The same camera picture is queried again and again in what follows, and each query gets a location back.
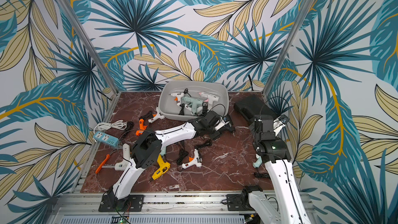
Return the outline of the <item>large mint glue gun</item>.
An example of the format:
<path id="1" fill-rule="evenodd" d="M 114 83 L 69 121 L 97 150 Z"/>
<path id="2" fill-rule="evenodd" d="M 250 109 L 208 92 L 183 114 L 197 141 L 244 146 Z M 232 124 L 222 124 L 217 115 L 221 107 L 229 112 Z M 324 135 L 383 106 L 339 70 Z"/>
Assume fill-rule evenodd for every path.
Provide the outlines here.
<path id="1" fill-rule="evenodd" d="M 203 103 L 206 102 L 206 100 L 189 96 L 184 96 L 181 100 L 184 104 L 184 108 L 190 111 L 193 116 L 196 116 L 203 110 Z"/>

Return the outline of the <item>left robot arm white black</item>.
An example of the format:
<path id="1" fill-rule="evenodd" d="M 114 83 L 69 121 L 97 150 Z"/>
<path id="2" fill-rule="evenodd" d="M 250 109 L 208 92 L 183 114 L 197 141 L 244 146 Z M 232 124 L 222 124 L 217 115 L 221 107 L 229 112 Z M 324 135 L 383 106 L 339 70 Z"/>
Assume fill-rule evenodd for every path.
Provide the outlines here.
<path id="1" fill-rule="evenodd" d="M 233 133 L 235 127 L 231 120 L 219 116 L 192 119 L 179 126 L 153 131 L 145 131 L 132 148 L 130 161 L 118 181 L 107 192 L 112 203 L 124 201 L 131 193 L 131 190 L 141 174 L 158 159 L 161 149 L 178 143 L 191 140 L 200 136 L 208 135 L 215 140 L 220 135 L 229 131 Z"/>

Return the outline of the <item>white orange trigger glue gun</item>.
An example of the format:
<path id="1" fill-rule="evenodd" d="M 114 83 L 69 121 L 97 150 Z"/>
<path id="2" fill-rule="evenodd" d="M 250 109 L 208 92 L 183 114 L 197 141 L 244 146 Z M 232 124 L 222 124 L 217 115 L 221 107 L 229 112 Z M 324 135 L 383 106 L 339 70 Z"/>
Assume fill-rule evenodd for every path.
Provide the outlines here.
<path id="1" fill-rule="evenodd" d="M 184 97 L 184 93 L 183 92 L 175 92 L 175 93 L 171 93 L 170 96 L 174 97 L 175 101 L 177 102 L 177 106 L 181 105 L 181 99 L 182 97 Z"/>

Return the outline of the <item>small mint glue gun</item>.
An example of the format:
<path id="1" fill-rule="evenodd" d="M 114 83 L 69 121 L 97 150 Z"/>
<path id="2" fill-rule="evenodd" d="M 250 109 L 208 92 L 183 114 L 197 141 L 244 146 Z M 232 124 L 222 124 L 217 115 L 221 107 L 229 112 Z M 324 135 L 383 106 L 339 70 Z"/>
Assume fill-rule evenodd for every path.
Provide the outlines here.
<path id="1" fill-rule="evenodd" d="M 263 161 L 261 157 L 258 157 L 257 160 L 252 164 L 254 168 L 259 168 L 262 165 Z"/>

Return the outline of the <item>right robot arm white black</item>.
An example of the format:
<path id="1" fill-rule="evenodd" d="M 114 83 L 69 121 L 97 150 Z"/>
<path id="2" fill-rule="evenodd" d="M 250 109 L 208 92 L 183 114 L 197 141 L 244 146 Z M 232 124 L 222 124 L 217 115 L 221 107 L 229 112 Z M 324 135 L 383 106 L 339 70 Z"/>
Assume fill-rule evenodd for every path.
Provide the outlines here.
<path id="1" fill-rule="evenodd" d="M 274 208 L 259 186 L 246 186 L 243 205 L 252 208 L 264 224 L 310 224 L 311 219 L 294 179 L 287 144 L 277 137 L 284 122 L 270 115 L 255 115 L 253 147 L 272 181 L 279 209 Z"/>

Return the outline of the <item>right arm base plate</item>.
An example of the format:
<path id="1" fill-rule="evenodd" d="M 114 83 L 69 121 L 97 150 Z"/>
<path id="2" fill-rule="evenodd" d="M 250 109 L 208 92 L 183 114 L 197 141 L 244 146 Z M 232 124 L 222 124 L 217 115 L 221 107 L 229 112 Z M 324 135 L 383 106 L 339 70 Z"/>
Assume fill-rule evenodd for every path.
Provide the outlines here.
<path id="1" fill-rule="evenodd" d="M 226 197 L 223 203 L 227 205 L 228 211 L 254 211 L 245 195 L 228 194 Z"/>

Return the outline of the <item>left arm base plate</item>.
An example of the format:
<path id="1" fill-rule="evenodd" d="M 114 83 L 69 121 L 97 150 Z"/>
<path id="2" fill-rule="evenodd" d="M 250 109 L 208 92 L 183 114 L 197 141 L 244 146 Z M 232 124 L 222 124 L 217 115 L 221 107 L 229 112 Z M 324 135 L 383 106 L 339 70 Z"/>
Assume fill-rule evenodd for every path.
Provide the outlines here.
<path id="1" fill-rule="evenodd" d="M 98 211 L 104 212 L 141 212 L 144 195 L 129 195 L 122 200 L 116 200 L 111 194 L 102 196 Z"/>

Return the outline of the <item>white pink glue gun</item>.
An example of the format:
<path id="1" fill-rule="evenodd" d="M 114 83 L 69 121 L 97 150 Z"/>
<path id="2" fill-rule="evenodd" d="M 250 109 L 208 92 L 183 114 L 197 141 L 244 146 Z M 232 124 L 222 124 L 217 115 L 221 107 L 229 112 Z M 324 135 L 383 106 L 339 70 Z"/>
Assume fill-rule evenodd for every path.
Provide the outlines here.
<path id="1" fill-rule="evenodd" d="M 206 98 L 206 102 L 209 105 L 213 105 L 215 102 L 219 101 L 219 96 L 216 96 L 214 94 L 208 93 L 208 92 L 199 92 L 199 95 L 203 98 Z"/>

